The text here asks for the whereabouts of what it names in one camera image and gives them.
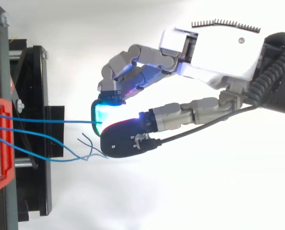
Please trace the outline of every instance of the blue wire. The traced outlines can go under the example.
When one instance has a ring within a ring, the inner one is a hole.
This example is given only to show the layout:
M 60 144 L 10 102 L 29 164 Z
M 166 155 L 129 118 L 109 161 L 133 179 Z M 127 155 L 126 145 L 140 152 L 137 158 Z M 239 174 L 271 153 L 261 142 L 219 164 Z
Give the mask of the blue wire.
M 8 146 L 10 146 L 10 147 L 12 147 L 12 148 L 14 148 L 14 149 L 16 149 L 16 150 L 22 151 L 22 152 L 24 152 L 24 153 L 26 153 L 26 154 L 32 155 L 32 156 L 34 156 L 34 157 L 40 158 L 40 159 L 45 160 L 45 161 L 52 161 L 52 162 L 70 162 L 70 161 L 80 160 L 80 159 L 83 159 L 83 158 L 86 158 L 86 157 L 89 156 L 89 155 L 86 155 L 86 156 L 83 156 L 83 157 L 74 158 L 74 159 L 69 159 L 69 160 L 56 160 L 56 159 L 50 159 L 50 158 L 47 158 L 47 157 L 43 157 L 43 156 L 40 156 L 40 155 L 38 155 L 38 154 L 36 154 L 36 153 L 27 151 L 27 150 L 25 150 L 25 149 L 22 149 L 22 148 L 20 148 L 20 147 L 18 147 L 18 146 L 15 146 L 15 145 L 11 144 L 11 143 L 9 143 L 9 142 L 7 142 L 7 141 L 1 139 L 1 138 L 0 138 L 0 142 L 6 144 L 6 145 L 8 145 Z
M 83 141 L 81 141 L 80 139 L 78 139 L 78 141 L 80 141 L 81 143 L 83 143 L 84 145 L 87 145 L 88 147 L 91 147 L 92 149 L 94 149 L 94 150 L 97 150 L 98 152 L 100 152 L 102 155 L 100 155 L 100 156 L 104 156 L 105 158 L 107 158 L 108 159 L 108 156 L 107 155 L 105 155 L 101 150 L 99 150 L 99 149 L 97 149 L 97 148 L 95 148 L 94 147 L 94 145 L 93 145 L 93 142 L 90 140 L 90 138 L 88 137 L 88 136 L 86 136 L 84 133 L 82 133 L 82 135 L 84 136 L 84 137 L 86 137 L 86 139 L 87 140 L 89 140 L 90 141 L 90 143 L 91 143 L 91 145 L 88 145 L 88 144 L 86 144 L 85 142 L 83 142 Z
M 16 118 L 16 117 L 11 117 L 11 116 L 4 116 L 4 115 L 0 115 L 0 117 L 13 120 L 13 121 L 33 122 L 33 123 L 81 123 L 81 124 L 101 124 L 102 123 L 102 122 L 97 122 L 97 121 L 35 120 L 35 119 Z
M 48 138 L 52 141 L 55 141 L 56 143 L 58 143 L 59 145 L 61 145 L 62 147 L 64 147 L 66 150 L 68 150 L 70 153 L 72 153 L 75 157 L 80 158 L 80 156 L 78 156 L 77 154 L 75 154 L 71 149 L 69 149 L 67 146 L 65 146 L 63 143 L 61 143 L 59 140 L 42 134 L 42 133 L 36 133 L 36 132 L 31 132 L 31 131 L 26 131 L 26 130 L 20 130 L 20 129 L 15 129 L 15 128 L 2 128 L 0 127 L 0 130 L 5 130 L 5 131 L 11 131 L 11 132 L 17 132 L 17 133 L 26 133 L 26 134 L 30 134 L 30 135 L 35 135 L 35 136 L 39 136 L 39 137 L 43 137 L 43 138 Z

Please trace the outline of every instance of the robotic hand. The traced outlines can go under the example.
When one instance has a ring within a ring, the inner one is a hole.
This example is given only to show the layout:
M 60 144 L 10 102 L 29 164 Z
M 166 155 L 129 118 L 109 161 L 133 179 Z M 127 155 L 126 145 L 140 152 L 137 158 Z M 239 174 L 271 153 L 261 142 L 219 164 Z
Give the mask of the robotic hand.
M 132 45 L 128 52 L 113 57 L 102 69 L 93 120 L 98 104 L 125 104 L 144 88 L 174 74 L 224 90 L 219 99 L 170 103 L 110 125 L 101 133 L 101 150 L 110 157 L 128 157 L 260 106 L 285 113 L 285 33 L 264 39 L 259 32 L 257 27 L 225 20 L 192 23 L 191 28 L 165 30 L 159 50 Z M 252 106 L 241 109 L 243 103 Z M 192 123 L 203 125 L 164 140 L 148 135 Z M 95 125 L 93 129 L 99 135 Z

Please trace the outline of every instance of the white background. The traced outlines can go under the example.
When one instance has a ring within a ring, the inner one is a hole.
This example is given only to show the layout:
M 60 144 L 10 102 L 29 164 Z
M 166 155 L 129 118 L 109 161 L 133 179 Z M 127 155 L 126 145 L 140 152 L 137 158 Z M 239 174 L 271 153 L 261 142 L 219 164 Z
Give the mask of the white background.
M 49 51 L 49 103 L 65 105 L 66 119 L 90 118 L 109 59 L 132 44 L 157 48 L 167 28 L 222 18 L 262 27 L 263 37 L 285 32 L 285 0 L 0 0 L 0 5 L 10 14 L 10 37 Z M 139 112 L 218 94 L 174 76 L 127 106 Z M 99 147 L 89 125 L 66 125 L 65 144 L 86 155 L 89 149 L 76 140 L 82 132 Z M 53 163 L 52 196 L 52 213 L 31 213 L 20 230 L 285 230 L 285 115 L 259 109 L 140 156 Z

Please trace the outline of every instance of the black metal bracket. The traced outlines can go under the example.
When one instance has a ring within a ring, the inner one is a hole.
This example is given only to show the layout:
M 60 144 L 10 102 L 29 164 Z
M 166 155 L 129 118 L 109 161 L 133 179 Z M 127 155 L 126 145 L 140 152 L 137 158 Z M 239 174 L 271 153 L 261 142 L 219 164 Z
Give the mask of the black metal bracket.
M 28 119 L 63 120 L 64 106 L 48 105 L 46 52 L 42 46 L 27 47 L 26 40 L 10 41 L 12 52 L 21 53 L 10 59 L 12 76 L 13 116 Z M 19 111 L 21 100 L 24 109 Z M 24 129 L 52 136 L 63 143 L 63 124 L 13 122 L 17 129 Z M 43 137 L 14 133 L 15 145 L 47 158 L 62 157 L 63 148 Z M 25 153 L 15 151 L 16 159 L 27 158 Z M 40 211 L 47 216 L 52 211 L 51 165 L 30 157 L 32 167 L 16 168 L 17 201 L 19 221 L 28 221 L 29 211 Z

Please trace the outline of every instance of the metal rod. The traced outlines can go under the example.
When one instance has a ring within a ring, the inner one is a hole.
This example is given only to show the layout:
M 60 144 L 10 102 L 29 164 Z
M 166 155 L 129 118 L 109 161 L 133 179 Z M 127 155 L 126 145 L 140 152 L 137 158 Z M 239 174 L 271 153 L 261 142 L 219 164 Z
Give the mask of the metal rod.
M 10 59 L 10 61 L 19 60 L 21 54 L 22 54 L 22 50 L 11 50 L 11 51 L 9 51 L 9 59 Z
M 16 168 L 27 168 L 32 167 L 32 162 L 29 158 L 17 158 L 14 161 L 14 166 Z

